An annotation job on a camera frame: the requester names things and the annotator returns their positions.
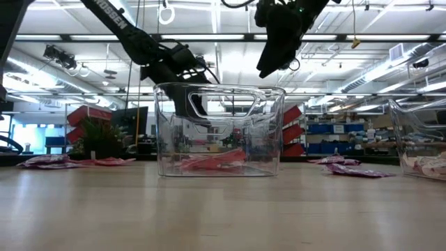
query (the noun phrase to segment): blue bin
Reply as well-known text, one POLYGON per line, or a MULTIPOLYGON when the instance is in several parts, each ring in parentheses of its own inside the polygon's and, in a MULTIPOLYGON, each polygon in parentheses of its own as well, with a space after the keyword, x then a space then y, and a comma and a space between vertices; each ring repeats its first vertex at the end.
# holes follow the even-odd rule
POLYGON ((335 149, 338 144, 335 143, 323 143, 321 144, 321 153, 322 154, 335 154, 335 149))
POLYGON ((308 126, 308 132, 309 134, 323 134, 323 133, 330 133, 333 131, 331 125, 309 125, 308 126))
POLYGON ((319 154, 321 153, 321 144, 308 144, 307 154, 319 154))
POLYGON ((337 145, 337 151, 339 154, 342 154, 346 151, 353 150, 354 148, 355 148, 355 145, 350 144, 350 143, 340 143, 337 145))
POLYGON ((346 125, 347 132, 360 132, 364 130, 364 125, 361 124, 351 124, 346 125))

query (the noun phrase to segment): ceiling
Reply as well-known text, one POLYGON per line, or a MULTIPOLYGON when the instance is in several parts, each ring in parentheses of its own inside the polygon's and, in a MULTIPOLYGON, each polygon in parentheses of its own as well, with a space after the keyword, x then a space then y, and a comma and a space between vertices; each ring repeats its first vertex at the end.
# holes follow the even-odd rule
MULTIPOLYGON (((137 20, 137 26, 147 33, 265 33, 265 29, 255 25, 255 3, 248 11, 228 9, 214 0, 177 0, 168 1, 175 10, 175 17, 170 24, 157 21, 158 0, 113 0, 126 9, 131 20, 137 20)), ((241 3, 231 0, 229 3, 241 3)), ((355 19, 350 0, 343 0, 340 5, 330 2, 320 14, 309 33, 353 33, 353 24, 358 33, 442 33, 446 31, 446 0, 433 0, 435 8, 426 11, 429 1, 423 0, 355 0, 355 19), (366 4, 371 6, 365 11, 366 4)), ((167 20, 169 11, 162 11, 161 16, 167 20)), ((110 34, 92 12, 78 0, 35 0, 29 6, 19 34, 110 34)), ((37 59, 48 67, 62 70, 57 64, 47 62, 43 57, 47 43, 15 43, 13 48, 37 59)), ((75 55, 78 63, 88 67, 86 77, 74 76, 77 81, 95 89, 115 92, 129 84, 139 85, 139 66, 132 64, 123 47, 118 43, 52 43, 60 50, 75 55), (105 79, 104 70, 114 70, 116 79, 105 79)), ((309 43, 298 51, 300 69, 276 71, 265 79, 258 77, 256 69, 264 43, 188 43, 194 54, 202 54, 205 60, 216 62, 216 48, 221 52, 219 67, 221 82, 224 84, 242 84, 257 86, 278 86, 295 93, 320 93, 333 91, 331 83, 345 82, 353 76, 360 75, 364 69, 389 56, 389 49, 396 43, 362 43, 351 49, 350 43, 309 43)), ((430 68, 443 66, 443 56, 431 56, 430 68)), ((428 69, 416 70, 406 66, 395 68, 392 72, 375 79, 386 86, 408 79, 412 74, 425 73, 428 69)), ((149 79, 141 85, 153 86, 149 79)), ((302 102, 304 98, 290 98, 302 102)))

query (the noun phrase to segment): computer monitor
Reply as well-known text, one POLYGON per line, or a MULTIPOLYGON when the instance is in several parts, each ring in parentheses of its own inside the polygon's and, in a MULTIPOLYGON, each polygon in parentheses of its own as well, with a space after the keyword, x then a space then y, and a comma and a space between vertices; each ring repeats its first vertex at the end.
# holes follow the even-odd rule
MULTIPOLYGON (((148 107, 140 107, 139 108, 139 127, 138 127, 138 135, 146 134, 146 125, 147 125, 147 114, 148 107)), ((120 109, 111 113, 111 124, 113 126, 122 126, 123 131, 127 133, 127 135, 132 135, 133 138, 136 138, 137 134, 137 116, 138 116, 138 108, 132 109, 120 109)))

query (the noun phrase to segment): pipe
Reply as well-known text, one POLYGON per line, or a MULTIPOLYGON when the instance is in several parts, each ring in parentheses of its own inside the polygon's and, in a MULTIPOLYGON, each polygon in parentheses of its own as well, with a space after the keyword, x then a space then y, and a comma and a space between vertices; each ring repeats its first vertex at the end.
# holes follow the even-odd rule
MULTIPOLYGON (((90 84, 87 84, 86 82, 81 81, 80 79, 77 79, 76 77, 71 77, 62 70, 59 70, 51 65, 47 65, 43 68, 45 63, 40 62, 37 59, 34 59, 25 53, 17 50, 12 49, 9 54, 10 63, 15 64, 18 67, 23 68, 24 67, 30 67, 34 68, 36 70, 41 69, 40 72, 46 73, 49 76, 53 77, 54 79, 57 79, 58 81, 63 82, 64 84, 74 87, 80 92, 83 93, 89 93, 89 92, 96 92, 100 93, 103 92, 103 90, 98 89, 96 87, 91 86, 90 84)), ((107 98, 110 102, 115 103, 118 107, 124 107, 124 102, 121 99, 115 98, 115 97, 109 97, 107 98)))
MULTIPOLYGON (((422 73, 422 74, 420 74, 420 75, 416 75, 416 76, 414 76, 413 78, 411 78, 411 79, 407 79, 407 80, 404 80, 404 81, 402 81, 402 82, 399 82, 399 83, 397 83, 397 84, 394 84, 393 86, 398 86, 398 87, 402 87, 402 86, 404 86, 404 85, 407 85, 407 84, 411 84, 411 83, 413 83, 413 82, 416 82, 417 80, 419 80, 419 79, 424 79, 425 77, 428 77, 428 76, 430 76, 430 75, 433 75, 433 74, 441 74, 442 72, 444 72, 446 70, 446 65, 443 65, 443 66, 440 66, 440 67, 437 67, 437 68, 435 68, 435 69, 433 69, 433 70, 430 70, 429 72, 427 72, 427 73, 422 73)), ((411 91, 409 94, 414 94, 414 93, 418 93, 417 92, 417 90, 414 90, 414 91, 411 91)), ((407 101, 407 98, 404 98, 404 99, 401 99, 401 100, 397 100, 397 102, 398 103, 402 103, 402 102, 404 102, 404 101, 407 101)), ((358 106, 358 105, 360 105, 360 104, 362 104, 362 101, 360 101, 360 102, 358 102, 358 101, 355 101, 355 102, 352 102, 352 103, 350 103, 350 104, 345 104, 344 106, 342 106, 342 107, 332 107, 332 109, 330 110, 331 112, 337 112, 337 111, 341 111, 341 110, 343 110, 343 109, 351 109, 352 107, 356 107, 356 106, 358 106)), ((386 105, 387 104, 387 100, 382 100, 381 98, 372 98, 371 100, 368 100, 367 101, 367 104, 368 105, 386 105)))
MULTIPOLYGON (((412 63, 423 56, 426 56, 429 52, 432 52, 438 48, 443 47, 442 43, 423 43, 421 45, 414 45, 412 43, 404 43, 403 45, 403 58, 397 61, 391 61, 390 57, 375 63, 363 70, 359 75, 356 75, 348 80, 346 80, 341 87, 333 91, 334 93, 348 93, 349 91, 362 86, 364 84, 370 83, 379 77, 382 77, 400 66, 412 63)), ((332 100, 332 97, 326 96, 322 98, 317 98, 310 101, 312 105, 321 105, 332 100)))

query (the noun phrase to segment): purple package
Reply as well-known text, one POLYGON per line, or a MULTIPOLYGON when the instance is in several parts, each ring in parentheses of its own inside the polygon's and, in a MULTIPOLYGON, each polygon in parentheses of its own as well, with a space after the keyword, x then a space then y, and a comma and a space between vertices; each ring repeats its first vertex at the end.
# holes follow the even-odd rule
POLYGON ((362 177, 362 178, 383 178, 383 177, 393 177, 396 174, 386 174, 380 171, 374 170, 361 170, 361 169, 353 169, 351 167, 346 167, 340 164, 329 164, 327 165, 328 171, 331 171, 336 175, 344 175, 344 176, 354 176, 354 177, 362 177))
POLYGON ((359 160, 344 160, 344 165, 361 165, 361 162, 359 160))

